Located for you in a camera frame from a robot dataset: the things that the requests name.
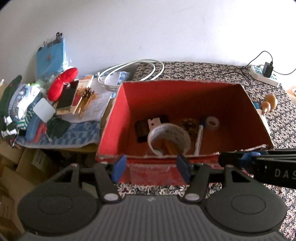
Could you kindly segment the orange wooden gourd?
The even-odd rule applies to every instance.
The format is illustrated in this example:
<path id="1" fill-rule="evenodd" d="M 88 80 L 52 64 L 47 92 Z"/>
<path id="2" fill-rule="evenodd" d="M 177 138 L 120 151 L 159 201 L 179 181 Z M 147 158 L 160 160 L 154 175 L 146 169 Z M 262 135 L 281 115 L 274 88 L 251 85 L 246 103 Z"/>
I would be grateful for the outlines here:
<path id="1" fill-rule="evenodd" d="M 263 114 L 269 113 L 275 109 L 278 105 L 278 100 L 273 94 L 267 94 L 264 101 L 261 103 L 261 109 Z"/>

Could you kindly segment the white bottle blue cap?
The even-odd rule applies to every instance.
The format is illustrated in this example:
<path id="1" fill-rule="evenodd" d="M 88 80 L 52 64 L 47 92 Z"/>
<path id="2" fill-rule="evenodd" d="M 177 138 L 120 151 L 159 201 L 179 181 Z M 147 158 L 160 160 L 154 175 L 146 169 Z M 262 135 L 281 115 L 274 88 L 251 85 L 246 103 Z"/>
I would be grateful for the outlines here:
<path id="1" fill-rule="evenodd" d="M 262 109 L 259 107 L 259 103 L 257 103 L 257 102 L 253 102 L 253 105 L 254 105 L 255 109 L 257 110 L 257 112 L 258 112 L 258 114 L 259 114 L 259 116 L 260 116 L 260 118 L 261 118 L 261 120 L 262 120 L 262 122 L 263 122 L 263 124 L 264 124 L 264 126 L 265 126 L 265 128 L 266 128 L 266 130 L 267 130 L 267 132 L 268 132 L 269 134 L 271 134 L 271 130 L 270 130 L 270 128 L 269 128 L 269 125 L 268 125 L 267 119 L 266 119 L 266 117 L 263 115 Z"/>

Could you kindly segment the white pen tube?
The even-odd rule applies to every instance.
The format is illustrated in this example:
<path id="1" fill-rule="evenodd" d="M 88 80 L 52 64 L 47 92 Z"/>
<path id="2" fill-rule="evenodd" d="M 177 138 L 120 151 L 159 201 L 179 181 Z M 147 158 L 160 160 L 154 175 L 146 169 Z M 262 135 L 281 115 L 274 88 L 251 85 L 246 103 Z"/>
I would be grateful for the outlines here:
<path id="1" fill-rule="evenodd" d="M 196 144 L 195 144 L 195 151 L 194 151 L 195 156 L 199 156 L 199 154 L 200 154 L 203 129 L 204 129 L 203 125 L 199 125 L 197 140 L 196 140 Z"/>

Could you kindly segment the large clear tape roll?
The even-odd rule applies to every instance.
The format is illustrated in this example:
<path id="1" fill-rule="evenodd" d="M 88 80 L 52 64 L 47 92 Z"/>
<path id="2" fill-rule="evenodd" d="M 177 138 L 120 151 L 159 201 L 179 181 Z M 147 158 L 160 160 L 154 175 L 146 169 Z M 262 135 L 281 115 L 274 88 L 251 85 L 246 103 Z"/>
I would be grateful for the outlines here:
<path id="1" fill-rule="evenodd" d="M 163 123 L 151 130 L 147 143 L 157 156 L 185 155 L 191 148 L 189 134 L 180 126 L 172 123 Z"/>

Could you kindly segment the blue checkered cloth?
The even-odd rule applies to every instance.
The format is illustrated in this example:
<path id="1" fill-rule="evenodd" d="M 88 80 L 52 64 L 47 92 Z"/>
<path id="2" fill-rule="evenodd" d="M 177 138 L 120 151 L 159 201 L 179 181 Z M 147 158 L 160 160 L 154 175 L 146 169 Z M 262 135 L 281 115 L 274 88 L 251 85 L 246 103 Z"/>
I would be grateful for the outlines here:
<path id="1" fill-rule="evenodd" d="M 100 121 L 72 123 L 60 138 L 52 138 L 43 134 L 37 143 L 26 142 L 24 137 L 18 137 L 16 143 L 31 149 L 74 149 L 88 144 L 98 144 L 100 141 Z"/>

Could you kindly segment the brown pine cone in box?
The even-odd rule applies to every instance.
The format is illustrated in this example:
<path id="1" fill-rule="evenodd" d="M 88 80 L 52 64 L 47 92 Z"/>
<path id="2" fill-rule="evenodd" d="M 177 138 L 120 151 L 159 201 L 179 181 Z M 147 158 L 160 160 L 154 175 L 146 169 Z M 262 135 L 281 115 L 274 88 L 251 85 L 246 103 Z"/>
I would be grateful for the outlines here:
<path id="1" fill-rule="evenodd" d="M 198 133 L 199 125 L 193 118 L 185 118 L 181 121 L 181 128 L 183 128 L 190 136 Z"/>

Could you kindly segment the small beige tape roll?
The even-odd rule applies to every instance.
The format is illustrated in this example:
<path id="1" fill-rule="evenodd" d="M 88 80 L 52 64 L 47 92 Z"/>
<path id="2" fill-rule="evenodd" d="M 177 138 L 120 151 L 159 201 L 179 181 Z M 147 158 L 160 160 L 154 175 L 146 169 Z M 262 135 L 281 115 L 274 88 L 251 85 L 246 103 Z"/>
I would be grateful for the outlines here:
<path id="1" fill-rule="evenodd" d="M 216 117 L 209 116 L 205 120 L 205 126 L 208 130 L 215 130 L 219 127 L 219 120 Z"/>

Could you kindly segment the black card in box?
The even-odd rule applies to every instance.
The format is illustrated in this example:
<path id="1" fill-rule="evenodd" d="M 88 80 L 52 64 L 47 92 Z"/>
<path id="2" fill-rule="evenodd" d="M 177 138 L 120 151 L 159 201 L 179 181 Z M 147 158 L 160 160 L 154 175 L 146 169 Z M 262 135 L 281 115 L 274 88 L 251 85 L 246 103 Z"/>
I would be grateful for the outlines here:
<path id="1" fill-rule="evenodd" d="M 135 134 L 138 143 L 147 142 L 147 137 L 149 132 L 156 128 L 157 126 L 168 123 L 169 118 L 167 115 L 157 116 L 155 118 L 149 118 L 147 120 L 139 120 L 134 124 Z"/>

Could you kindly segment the red cardboard box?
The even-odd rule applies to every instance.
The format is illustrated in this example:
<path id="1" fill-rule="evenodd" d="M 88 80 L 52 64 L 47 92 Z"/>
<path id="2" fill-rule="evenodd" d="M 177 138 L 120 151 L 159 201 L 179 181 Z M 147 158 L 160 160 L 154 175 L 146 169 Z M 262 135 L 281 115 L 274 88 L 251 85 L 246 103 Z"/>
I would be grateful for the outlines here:
<path id="1" fill-rule="evenodd" d="M 186 158 L 193 163 L 216 166 L 219 153 L 273 147 L 257 110 L 240 84 L 185 80 L 125 82 L 107 119 L 96 160 L 111 163 L 126 155 L 122 183 L 183 185 L 176 156 L 157 156 L 147 142 L 137 141 L 135 123 L 162 115 L 178 126 L 189 118 L 218 120 L 218 126 L 204 128 L 199 156 L 194 156 L 195 147 L 191 145 Z"/>

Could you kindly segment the pine cone on papers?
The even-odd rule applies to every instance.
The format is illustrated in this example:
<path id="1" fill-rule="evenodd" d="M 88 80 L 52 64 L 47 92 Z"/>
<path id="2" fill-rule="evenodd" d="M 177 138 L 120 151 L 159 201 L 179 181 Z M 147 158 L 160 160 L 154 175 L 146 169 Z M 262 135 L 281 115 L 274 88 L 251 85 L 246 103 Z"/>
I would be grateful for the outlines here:
<path id="1" fill-rule="evenodd" d="M 84 89 L 82 90 L 82 92 L 81 92 L 81 97 L 82 97 L 83 99 L 88 100 L 88 99 L 90 99 L 94 94 L 95 94 L 95 91 L 92 90 L 91 87 L 87 87 L 87 88 L 84 88 Z"/>

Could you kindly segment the white square box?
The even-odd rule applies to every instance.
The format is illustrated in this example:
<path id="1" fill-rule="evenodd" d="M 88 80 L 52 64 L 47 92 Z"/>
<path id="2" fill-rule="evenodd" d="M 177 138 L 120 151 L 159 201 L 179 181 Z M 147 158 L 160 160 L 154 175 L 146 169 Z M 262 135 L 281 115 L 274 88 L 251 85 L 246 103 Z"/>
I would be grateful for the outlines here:
<path id="1" fill-rule="evenodd" d="M 47 123 L 56 114 L 55 108 L 45 98 L 41 98 L 36 103 L 33 107 L 33 112 L 44 123 Z"/>

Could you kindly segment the white power strip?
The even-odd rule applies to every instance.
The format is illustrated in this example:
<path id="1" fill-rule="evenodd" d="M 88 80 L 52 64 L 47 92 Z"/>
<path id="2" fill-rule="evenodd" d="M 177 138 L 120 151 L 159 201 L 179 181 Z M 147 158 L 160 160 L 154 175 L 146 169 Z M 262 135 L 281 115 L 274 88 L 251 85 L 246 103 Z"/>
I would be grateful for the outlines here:
<path id="1" fill-rule="evenodd" d="M 265 77 L 262 73 L 262 68 L 252 65 L 249 69 L 249 73 L 253 79 L 258 80 L 260 82 L 272 85 L 274 87 L 279 87 L 280 82 L 277 79 L 275 74 L 271 74 L 270 77 Z"/>

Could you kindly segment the black charger adapter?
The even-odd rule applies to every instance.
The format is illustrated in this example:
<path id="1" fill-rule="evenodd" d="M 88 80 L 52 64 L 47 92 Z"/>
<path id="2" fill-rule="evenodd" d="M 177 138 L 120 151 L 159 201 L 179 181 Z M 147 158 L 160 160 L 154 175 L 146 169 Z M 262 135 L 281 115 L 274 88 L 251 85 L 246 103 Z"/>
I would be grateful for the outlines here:
<path id="1" fill-rule="evenodd" d="M 273 72 L 273 61 L 271 61 L 270 63 L 266 62 L 262 70 L 262 75 L 266 78 L 269 78 L 272 72 Z"/>

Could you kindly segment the red plush cushion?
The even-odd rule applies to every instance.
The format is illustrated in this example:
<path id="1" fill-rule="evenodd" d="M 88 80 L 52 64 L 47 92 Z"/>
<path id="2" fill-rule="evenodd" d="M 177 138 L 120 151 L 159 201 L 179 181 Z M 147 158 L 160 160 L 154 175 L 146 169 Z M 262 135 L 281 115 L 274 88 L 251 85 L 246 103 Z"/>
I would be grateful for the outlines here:
<path id="1" fill-rule="evenodd" d="M 78 69 L 70 68 L 55 78 L 51 84 L 47 96 L 49 101 L 57 101 L 63 91 L 63 88 L 70 84 L 78 75 Z"/>

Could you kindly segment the blue paper bag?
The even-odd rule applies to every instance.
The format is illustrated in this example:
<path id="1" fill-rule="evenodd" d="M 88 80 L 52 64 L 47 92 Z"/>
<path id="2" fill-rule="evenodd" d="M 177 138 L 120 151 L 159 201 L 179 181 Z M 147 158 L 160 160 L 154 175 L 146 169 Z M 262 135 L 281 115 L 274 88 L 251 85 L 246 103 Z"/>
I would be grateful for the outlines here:
<path id="1" fill-rule="evenodd" d="M 65 39 L 57 32 L 54 39 L 47 39 L 36 53 L 36 80 L 49 79 L 69 67 Z"/>

